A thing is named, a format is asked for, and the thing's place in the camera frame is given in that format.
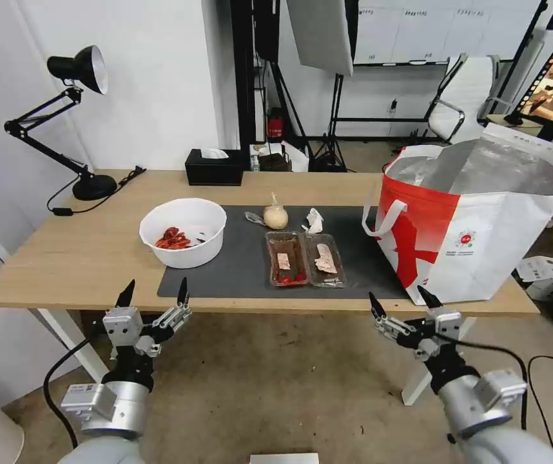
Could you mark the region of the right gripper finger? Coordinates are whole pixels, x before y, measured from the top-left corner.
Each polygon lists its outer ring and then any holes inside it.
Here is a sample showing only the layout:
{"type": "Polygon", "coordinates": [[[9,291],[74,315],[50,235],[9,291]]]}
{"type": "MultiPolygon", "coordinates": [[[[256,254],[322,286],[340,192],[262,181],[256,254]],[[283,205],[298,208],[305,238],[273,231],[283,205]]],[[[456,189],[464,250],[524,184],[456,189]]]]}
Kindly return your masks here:
{"type": "Polygon", "coordinates": [[[375,329],[399,346],[418,346],[420,343],[418,330],[404,321],[388,316],[375,295],[372,292],[368,295],[375,329]]]}
{"type": "Polygon", "coordinates": [[[426,290],[426,288],[418,285],[417,290],[420,296],[423,298],[428,311],[434,311],[443,308],[443,304],[440,302],[438,297],[430,293],[428,290],[426,290]]]}

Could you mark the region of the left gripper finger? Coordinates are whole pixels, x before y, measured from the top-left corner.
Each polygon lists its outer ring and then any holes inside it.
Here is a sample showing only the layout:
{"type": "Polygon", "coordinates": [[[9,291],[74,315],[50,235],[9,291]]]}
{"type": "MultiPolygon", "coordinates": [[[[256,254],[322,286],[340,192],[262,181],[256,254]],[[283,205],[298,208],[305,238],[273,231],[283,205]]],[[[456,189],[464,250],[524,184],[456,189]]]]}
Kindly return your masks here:
{"type": "Polygon", "coordinates": [[[130,307],[134,289],[135,289],[135,279],[131,280],[130,283],[126,286],[126,288],[122,292],[120,292],[117,298],[117,301],[115,303],[115,308],[130,307]]]}
{"type": "Polygon", "coordinates": [[[188,279],[184,277],[180,283],[177,303],[165,311],[152,323],[152,338],[160,344],[171,339],[186,323],[192,311],[189,306],[188,279]]]}

